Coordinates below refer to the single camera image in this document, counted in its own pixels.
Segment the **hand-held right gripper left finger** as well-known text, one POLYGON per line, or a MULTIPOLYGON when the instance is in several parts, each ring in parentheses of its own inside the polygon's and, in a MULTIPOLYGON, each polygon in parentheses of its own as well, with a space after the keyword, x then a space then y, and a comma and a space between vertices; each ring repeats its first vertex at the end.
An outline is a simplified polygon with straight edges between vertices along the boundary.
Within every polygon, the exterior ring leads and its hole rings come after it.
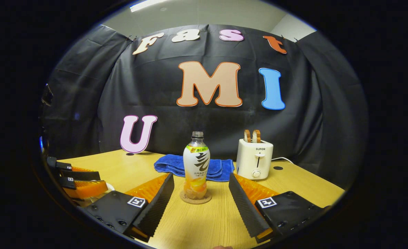
POLYGON ((172 173, 161 175, 125 193, 111 191, 84 210, 125 236, 148 242, 174 191, 172 173))

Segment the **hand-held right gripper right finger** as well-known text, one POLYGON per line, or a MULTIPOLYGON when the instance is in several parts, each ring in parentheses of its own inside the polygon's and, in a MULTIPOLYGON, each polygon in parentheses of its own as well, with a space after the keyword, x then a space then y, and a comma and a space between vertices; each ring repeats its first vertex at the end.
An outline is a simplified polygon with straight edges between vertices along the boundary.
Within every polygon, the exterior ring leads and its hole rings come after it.
POLYGON ((249 235, 258 243, 289 236, 319 218, 319 207, 293 191, 278 193, 231 173, 229 189, 249 235))

